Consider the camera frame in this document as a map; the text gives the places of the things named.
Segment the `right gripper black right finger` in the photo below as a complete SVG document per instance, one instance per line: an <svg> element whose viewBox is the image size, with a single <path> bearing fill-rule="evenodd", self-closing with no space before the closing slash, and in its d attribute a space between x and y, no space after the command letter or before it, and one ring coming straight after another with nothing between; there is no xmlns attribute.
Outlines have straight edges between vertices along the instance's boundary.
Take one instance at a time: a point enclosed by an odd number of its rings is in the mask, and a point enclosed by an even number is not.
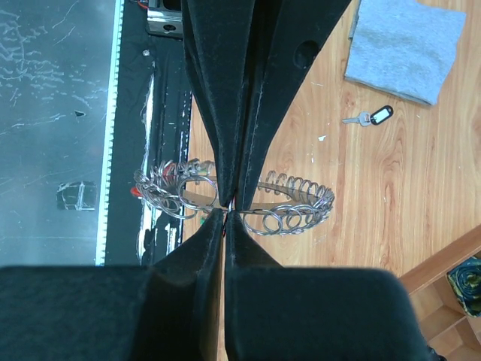
<svg viewBox="0 0 481 361"><path fill-rule="evenodd" d="M225 349L231 360L430 360L401 282L377 268L281 266L226 220Z"/></svg>

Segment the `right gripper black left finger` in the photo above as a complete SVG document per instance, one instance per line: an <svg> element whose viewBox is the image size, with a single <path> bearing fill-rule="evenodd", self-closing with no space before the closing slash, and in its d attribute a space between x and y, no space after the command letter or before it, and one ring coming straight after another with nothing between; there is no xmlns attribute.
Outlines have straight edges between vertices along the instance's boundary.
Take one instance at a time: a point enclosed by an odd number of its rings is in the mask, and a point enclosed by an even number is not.
<svg viewBox="0 0 481 361"><path fill-rule="evenodd" d="M152 266L1 270L3 360L214 360L223 214Z"/></svg>

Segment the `metal key ring disc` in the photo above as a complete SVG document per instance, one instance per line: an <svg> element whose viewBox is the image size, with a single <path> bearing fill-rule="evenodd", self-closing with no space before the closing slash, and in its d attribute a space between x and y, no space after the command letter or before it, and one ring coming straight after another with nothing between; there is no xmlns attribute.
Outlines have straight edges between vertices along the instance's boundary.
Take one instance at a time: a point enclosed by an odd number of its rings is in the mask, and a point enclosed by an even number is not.
<svg viewBox="0 0 481 361"><path fill-rule="evenodd" d="M163 161L148 172L134 173L131 194L149 209L180 220L215 209L229 213L237 199L232 197L226 206L221 205L214 170L210 160ZM254 202L237 211L244 227L261 236L298 235L312 229L328 219L335 199L333 190L325 185L275 171L260 178L255 191L284 198L281 202Z"/></svg>

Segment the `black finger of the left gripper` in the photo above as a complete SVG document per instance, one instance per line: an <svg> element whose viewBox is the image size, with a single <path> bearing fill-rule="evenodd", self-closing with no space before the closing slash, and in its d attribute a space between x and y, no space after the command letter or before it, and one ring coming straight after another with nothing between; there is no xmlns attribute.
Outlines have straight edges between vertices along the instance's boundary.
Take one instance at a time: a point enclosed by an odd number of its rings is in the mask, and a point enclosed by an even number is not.
<svg viewBox="0 0 481 361"><path fill-rule="evenodd" d="M253 1L183 1L186 70L214 152L219 203L237 186Z"/></svg>
<svg viewBox="0 0 481 361"><path fill-rule="evenodd" d="M348 1L260 1L256 57L236 187L250 209L270 144Z"/></svg>

